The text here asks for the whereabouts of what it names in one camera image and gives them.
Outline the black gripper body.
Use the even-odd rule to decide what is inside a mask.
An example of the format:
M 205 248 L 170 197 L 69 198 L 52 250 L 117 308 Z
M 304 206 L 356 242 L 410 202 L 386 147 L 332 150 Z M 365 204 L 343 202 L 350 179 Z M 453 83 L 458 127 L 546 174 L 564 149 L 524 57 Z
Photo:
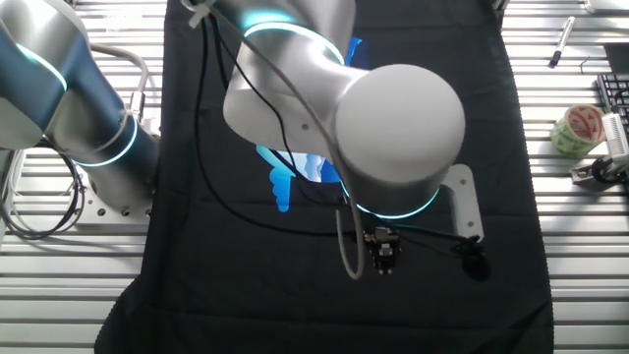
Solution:
M 400 252 L 400 235 L 386 227 L 377 227 L 365 233 L 365 244 L 373 258 L 397 257 Z

